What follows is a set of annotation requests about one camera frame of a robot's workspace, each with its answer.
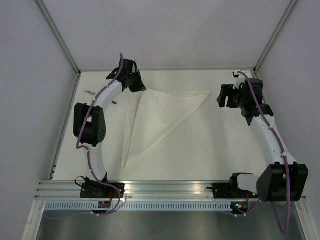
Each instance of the vent grille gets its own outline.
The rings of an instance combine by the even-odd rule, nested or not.
[[[88,210],[99,211],[104,208],[98,207],[99,201],[47,201],[45,210]],[[117,204],[112,201],[111,209]],[[230,201],[201,202],[201,201],[132,201],[121,202],[119,211],[203,211],[203,212],[229,212]]]

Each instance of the white wall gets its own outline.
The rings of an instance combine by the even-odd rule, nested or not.
[[[309,177],[306,195],[320,226],[320,1],[300,1],[259,71],[286,146]]]
[[[253,67],[290,0],[44,0],[81,70]]]
[[[0,3],[0,238],[21,239],[75,79],[32,0]]]

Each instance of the table surface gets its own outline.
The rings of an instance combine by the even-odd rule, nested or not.
[[[134,166],[121,170],[125,123],[130,91],[125,90],[105,111],[107,136],[103,162],[113,181],[219,181],[232,173],[260,175],[266,162],[255,133],[241,116],[241,110],[219,108],[222,84],[233,84],[232,70],[143,71],[148,89],[159,92],[204,92],[211,95],[190,118],[143,156]],[[108,72],[83,72],[73,103],[86,103],[97,92]],[[83,150],[76,149],[73,111],[67,123],[54,180],[74,180],[86,175]]]

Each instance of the gray floor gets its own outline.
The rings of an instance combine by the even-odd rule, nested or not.
[[[278,205],[282,222],[286,208]],[[75,211],[48,211],[50,217]],[[278,229],[270,203],[260,203],[247,217],[234,218],[220,212],[118,211],[110,216],[80,215],[62,220],[43,217],[38,240],[300,240],[305,239],[295,209],[289,233]]]

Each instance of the white cloth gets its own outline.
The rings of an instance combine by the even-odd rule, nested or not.
[[[131,95],[127,112],[121,168],[132,166],[187,120],[211,92],[157,92]]]

